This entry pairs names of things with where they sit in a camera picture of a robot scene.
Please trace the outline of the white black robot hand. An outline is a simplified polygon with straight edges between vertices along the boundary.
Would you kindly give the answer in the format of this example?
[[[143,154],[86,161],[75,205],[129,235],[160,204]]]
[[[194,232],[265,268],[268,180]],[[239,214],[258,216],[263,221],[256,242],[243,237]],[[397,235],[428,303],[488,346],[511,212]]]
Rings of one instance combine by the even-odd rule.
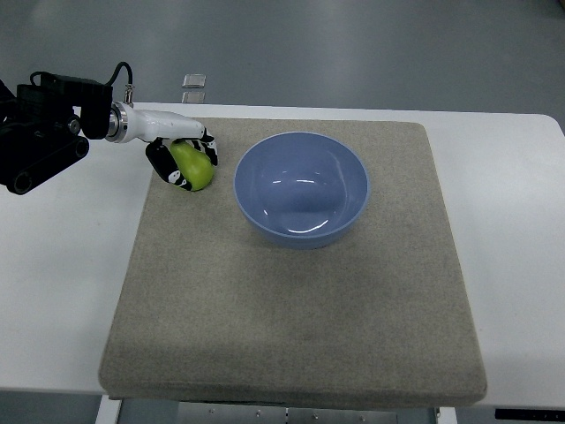
[[[111,107],[106,140],[126,143],[134,139],[146,142],[146,157],[157,175],[166,183],[191,191],[170,153],[177,140],[192,143],[205,153],[214,167],[218,164],[215,138],[199,121],[173,112],[136,110],[124,102]]]

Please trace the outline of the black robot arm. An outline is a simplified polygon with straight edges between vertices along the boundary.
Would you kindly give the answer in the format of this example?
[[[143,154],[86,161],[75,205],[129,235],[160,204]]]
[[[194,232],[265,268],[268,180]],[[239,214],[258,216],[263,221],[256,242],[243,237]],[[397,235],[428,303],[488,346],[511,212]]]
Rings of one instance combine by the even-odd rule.
[[[117,64],[99,83],[38,71],[13,93],[1,85],[1,185],[23,195],[86,157],[90,140],[114,140],[127,128],[113,102],[113,84],[127,71],[124,99],[132,105],[132,68]]]

